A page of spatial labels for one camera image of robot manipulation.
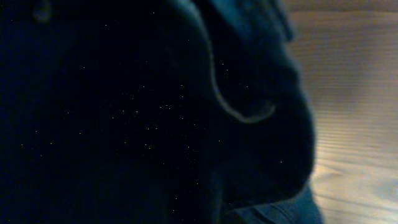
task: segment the wooden floor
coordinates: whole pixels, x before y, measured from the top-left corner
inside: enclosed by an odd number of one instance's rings
[[[398,1],[285,0],[315,111],[326,224],[398,223]]]

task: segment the cat ear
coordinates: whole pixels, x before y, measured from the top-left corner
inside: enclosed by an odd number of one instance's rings
[[[39,23],[49,23],[52,18],[51,2],[49,0],[38,0],[32,10],[32,16]]]

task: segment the wood grain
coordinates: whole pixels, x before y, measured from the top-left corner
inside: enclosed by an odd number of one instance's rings
[[[398,223],[398,1],[287,0],[326,224]]]

